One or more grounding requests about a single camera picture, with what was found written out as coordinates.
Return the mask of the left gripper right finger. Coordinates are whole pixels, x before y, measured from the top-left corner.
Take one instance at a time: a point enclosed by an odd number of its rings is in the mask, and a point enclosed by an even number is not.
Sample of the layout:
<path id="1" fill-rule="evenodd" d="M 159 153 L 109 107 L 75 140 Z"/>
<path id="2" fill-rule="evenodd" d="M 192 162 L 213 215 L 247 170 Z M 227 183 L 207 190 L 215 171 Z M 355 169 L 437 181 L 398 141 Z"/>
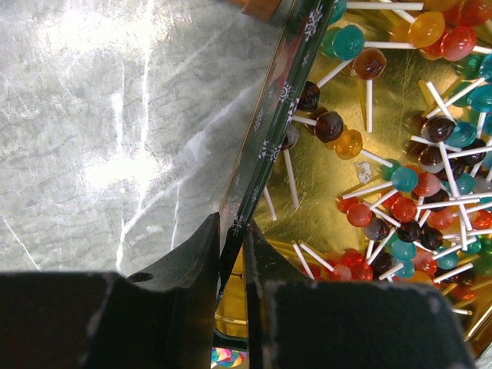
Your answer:
<path id="1" fill-rule="evenodd" d="M 463 332 L 425 284 L 322 282 L 256 225 L 244 236 L 252 368 L 472 368 Z"/>

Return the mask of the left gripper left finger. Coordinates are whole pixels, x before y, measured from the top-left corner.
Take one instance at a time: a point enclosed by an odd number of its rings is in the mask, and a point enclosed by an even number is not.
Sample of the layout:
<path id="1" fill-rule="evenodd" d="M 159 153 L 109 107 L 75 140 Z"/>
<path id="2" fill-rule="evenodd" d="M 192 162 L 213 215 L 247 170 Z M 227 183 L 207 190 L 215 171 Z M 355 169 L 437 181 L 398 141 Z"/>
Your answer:
<path id="1" fill-rule="evenodd" d="M 3 368 L 208 368 L 220 218 L 129 277 L 1 275 Z"/>

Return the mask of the tin of round lollipops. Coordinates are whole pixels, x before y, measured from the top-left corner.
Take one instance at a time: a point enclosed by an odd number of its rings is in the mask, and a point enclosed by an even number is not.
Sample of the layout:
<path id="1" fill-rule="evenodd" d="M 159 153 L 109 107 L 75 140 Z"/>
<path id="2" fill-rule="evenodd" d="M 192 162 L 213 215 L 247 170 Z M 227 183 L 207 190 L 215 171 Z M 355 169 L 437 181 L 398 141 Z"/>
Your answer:
<path id="1" fill-rule="evenodd" d="M 294 1 L 224 201 L 218 344 L 250 225 L 318 281 L 432 284 L 491 365 L 491 3 Z"/>

